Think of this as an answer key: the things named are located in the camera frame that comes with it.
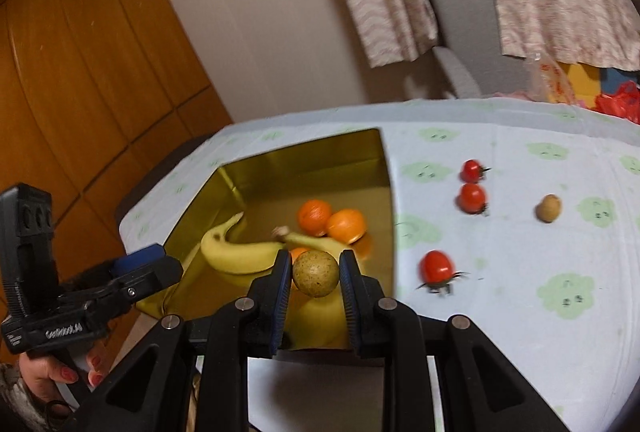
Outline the left hand red nails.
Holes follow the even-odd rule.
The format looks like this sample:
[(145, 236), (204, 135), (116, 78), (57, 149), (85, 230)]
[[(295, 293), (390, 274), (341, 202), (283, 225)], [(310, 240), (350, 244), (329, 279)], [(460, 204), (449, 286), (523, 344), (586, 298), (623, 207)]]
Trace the left hand red nails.
[[(105, 348), (102, 343), (96, 343), (86, 355), (89, 366), (88, 380), (93, 388), (104, 379), (104, 358)], [(23, 353), (18, 357), (17, 365), (20, 367), (26, 388), (39, 403), (59, 400), (61, 394), (58, 383), (72, 384), (78, 380), (75, 370), (51, 356), (29, 357)]]

